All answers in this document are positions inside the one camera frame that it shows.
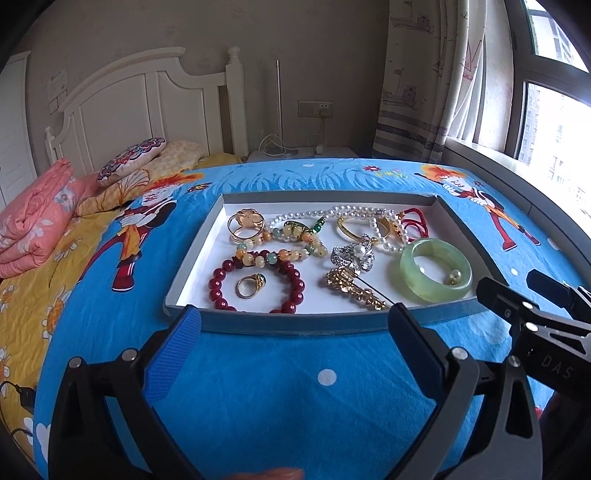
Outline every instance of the wall socket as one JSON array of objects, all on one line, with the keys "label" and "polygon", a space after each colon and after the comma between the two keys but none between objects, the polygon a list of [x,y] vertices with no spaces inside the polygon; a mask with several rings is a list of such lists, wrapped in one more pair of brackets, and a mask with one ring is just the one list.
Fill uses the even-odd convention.
[{"label": "wall socket", "polygon": [[332,102],[321,102],[317,100],[298,100],[297,116],[320,118],[320,110],[326,108],[326,118],[332,118]]}]

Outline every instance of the pink quilt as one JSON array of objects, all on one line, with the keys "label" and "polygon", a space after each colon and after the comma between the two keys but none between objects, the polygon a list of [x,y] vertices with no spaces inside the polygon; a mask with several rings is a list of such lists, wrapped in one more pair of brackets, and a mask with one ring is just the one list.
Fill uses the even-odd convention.
[{"label": "pink quilt", "polygon": [[51,256],[86,186],[83,180],[72,178],[53,197],[29,233],[0,253],[0,278],[20,275]]},{"label": "pink quilt", "polygon": [[0,213],[0,252],[31,232],[72,173],[70,163],[59,160],[6,206]]}]

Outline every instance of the silver brooch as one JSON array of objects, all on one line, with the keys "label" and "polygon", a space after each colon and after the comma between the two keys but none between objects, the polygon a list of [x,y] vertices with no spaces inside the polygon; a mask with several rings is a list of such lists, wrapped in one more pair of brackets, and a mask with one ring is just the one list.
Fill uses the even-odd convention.
[{"label": "silver brooch", "polygon": [[348,267],[357,275],[368,272],[374,266],[374,252],[372,251],[371,238],[362,236],[360,244],[349,244],[343,247],[334,247],[330,254],[330,261],[337,267]]}]

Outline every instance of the white headboard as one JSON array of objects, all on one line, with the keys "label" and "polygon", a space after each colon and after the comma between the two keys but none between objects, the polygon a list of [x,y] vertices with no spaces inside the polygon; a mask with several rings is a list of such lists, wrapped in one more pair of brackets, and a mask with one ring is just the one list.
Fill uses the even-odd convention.
[{"label": "white headboard", "polygon": [[240,49],[232,47],[226,71],[187,74],[182,47],[136,53],[100,69],[60,105],[61,132],[45,129],[51,163],[65,158],[78,176],[100,170],[131,145],[150,137],[191,140],[204,154],[223,152],[219,87],[228,89],[234,154],[248,155]]}]

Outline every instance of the yellow bedsheet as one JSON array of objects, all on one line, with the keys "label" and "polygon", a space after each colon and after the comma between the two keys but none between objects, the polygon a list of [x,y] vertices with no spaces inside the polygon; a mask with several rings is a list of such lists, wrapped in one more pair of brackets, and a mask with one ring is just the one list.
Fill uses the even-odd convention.
[{"label": "yellow bedsheet", "polygon": [[[116,210],[73,218],[47,262],[0,284],[0,382],[36,387],[64,304],[118,214]],[[10,432],[16,428],[31,431],[31,414],[21,407],[10,385],[0,391],[0,408]],[[32,459],[33,439],[22,432],[16,432],[14,439]]]}]

